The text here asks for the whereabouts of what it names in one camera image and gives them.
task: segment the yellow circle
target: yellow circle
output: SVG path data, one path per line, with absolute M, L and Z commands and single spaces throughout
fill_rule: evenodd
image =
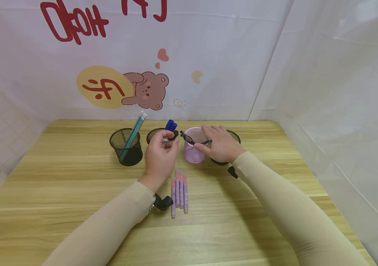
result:
M 124 75 L 103 65 L 82 70 L 76 78 L 76 85 L 87 100 L 102 108 L 121 107 L 122 99 L 134 94 L 133 85 Z

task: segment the cartoon bear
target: cartoon bear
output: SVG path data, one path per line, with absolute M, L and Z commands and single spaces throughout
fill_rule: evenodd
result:
M 134 95 L 122 99 L 122 104 L 138 104 L 144 109 L 160 110 L 163 107 L 162 101 L 165 98 L 165 87 L 169 83 L 168 76 L 165 74 L 155 75 L 152 72 L 142 74 L 131 72 L 124 76 L 133 84 Z

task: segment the pencil holder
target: pencil holder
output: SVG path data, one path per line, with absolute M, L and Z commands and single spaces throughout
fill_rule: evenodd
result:
M 109 143 L 115 150 L 119 162 L 125 166 L 136 165 L 143 158 L 139 133 L 137 133 L 131 145 L 126 149 L 124 148 L 125 141 L 127 141 L 128 137 L 130 137 L 131 130 L 132 129 L 130 128 L 119 129 L 118 131 L 114 132 L 109 139 Z
M 241 138 L 235 133 L 235 132 L 233 132 L 233 131 L 231 131 L 231 130 L 227 130 L 227 132 L 229 132 L 229 134 L 232 136 L 232 138 L 234 138 L 237 142 L 239 142 L 239 144 L 241 143 Z M 226 164 L 228 164 L 228 163 L 221 163 L 221 162 L 217 162 L 217 161 L 215 161 L 215 160 L 213 160 L 213 159 L 211 159 L 214 163 L 216 163 L 216 164 L 219 164 L 219 165 L 226 165 Z
M 146 142 L 147 142 L 148 145 L 149 145 L 149 143 L 150 143 L 150 140 L 151 140 L 151 139 L 153 138 L 153 136 L 156 134 L 156 132 L 161 131 L 161 130 L 165 130 L 165 128 L 160 127 L 160 128 L 157 128 L 157 129 L 153 129 L 152 131 L 149 132 L 149 134 L 147 134 L 147 136 L 146 136 Z M 175 130 L 175 131 L 174 131 L 174 137 L 173 137 L 173 138 L 170 138 L 170 139 L 168 139 L 168 140 L 169 140 L 169 141 L 175 140 L 177 136 L 178 136 L 178 131 Z
M 207 140 L 204 131 L 200 127 L 192 127 L 185 132 L 186 135 L 192 138 L 195 143 L 202 143 Z M 190 163 L 200 163 L 205 159 L 205 154 L 195 149 L 195 147 L 184 141 L 184 159 Z

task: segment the red text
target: red text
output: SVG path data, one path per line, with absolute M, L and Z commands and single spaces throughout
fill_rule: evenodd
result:
M 133 0 L 136 4 L 142 8 L 142 17 L 147 17 L 146 7 L 149 5 L 145 0 Z M 122 14 L 128 14 L 128 0 L 121 0 Z M 167 18 L 167 0 L 161 0 L 161 15 L 153 15 L 153 17 L 159 22 L 164 22 Z
M 99 84 L 99 82 L 96 81 L 95 79 L 89 79 L 88 82 L 90 82 L 91 84 Z M 100 85 L 102 86 L 101 88 L 91 88 L 91 87 L 88 87 L 86 85 L 82 85 L 82 87 L 86 90 L 91 91 L 91 92 L 103 92 L 105 94 L 106 98 L 108 100 L 110 100 L 111 97 L 110 97 L 109 92 L 111 90 L 113 90 L 113 88 L 106 87 L 106 83 L 110 83 L 110 84 L 114 85 L 119 90 L 119 93 L 121 93 L 122 97 L 125 97 L 124 92 L 122 91 L 121 87 L 116 83 L 116 81 L 113 81 L 113 80 L 107 79 L 107 78 L 102 78 L 100 80 Z M 101 98 L 103 98 L 103 95 L 101 95 L 100 93 L 96 95 L 97 100 L 100 100 Z
M 106 37 L 105 25 L 109 24 L 109 21 L 102 19 L 100 16 L 99 9 L 96 5 L 93 5 L 93 14 L 91 14 L 90 9 L 85 8 L 85 13 L 79 9 L 74 8 L 72 13 L 69 13 L 63 3 L 63 0 L 57 0 L 57 4 L 51 2 L 42 2 L 41 11 L 44 18 L 51 29 L 54 37 L 61 42 L 70 42 L 75 40 L 78 45 L 81 45 L 81 40 L 78 33 L 82 33 L 85 36 L 97 36 L 99 33 L 102 37 Z M 62 23 L 63 29 L 65 30 L 66 37 L 61 37 L 55 29 L 50 15 L 47 12 L 47 8 L 53 8 Z

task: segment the arm sleeve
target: arm sleeve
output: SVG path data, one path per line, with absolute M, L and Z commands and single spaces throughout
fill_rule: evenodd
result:
M 75 229 L 43 265 L 105 266 L 154 201 L 154 193 L 135 182 Z
M 233 166 L 290 243 L 301 266 L 368 265 L 320 207 L 253 154 L 241 154 Z

